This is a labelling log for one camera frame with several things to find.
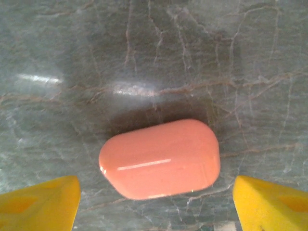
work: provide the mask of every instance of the gray marble countertop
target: gray marble countertop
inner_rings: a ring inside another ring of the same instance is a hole
[[[2,0],[0,193],[77,175],[76,231],[235,231],[237,175],[308,190],[306,0]],[[100,173],[104,142],[181,118],[221,174],[149,201]]]

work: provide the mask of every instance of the pink rounded object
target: pink rounded object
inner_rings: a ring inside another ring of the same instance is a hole
[[[220,172],[219,146],[206,124],[183,119],[112,137],[99,164],[120,194],[145,200],[212,185]]]

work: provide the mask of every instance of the marble surface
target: marble surface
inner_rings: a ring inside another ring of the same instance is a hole
[[[234,231],[237,175],[308,190],[306,0],[2,0],[0,14],[0,193],[77,175],[74,230]],[[217,182],[124,199],[98,168],[104,142],[181,118],[215,131]]]

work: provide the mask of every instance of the yellow foam pad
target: yellow foam pad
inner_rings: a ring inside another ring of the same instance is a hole
[[[71,231],[78,178],[66,176],[0,195],[0,231]]]
[[[243,231],[308,231],[308,192],[238,176],[233,200]]]

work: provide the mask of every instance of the pink soap bar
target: pink soap bar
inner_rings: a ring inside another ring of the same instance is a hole
[[[135,200],[201,190],[220,172],[217,138],[194,119],[116,135],[101,149],[99,164],[115,189]]]

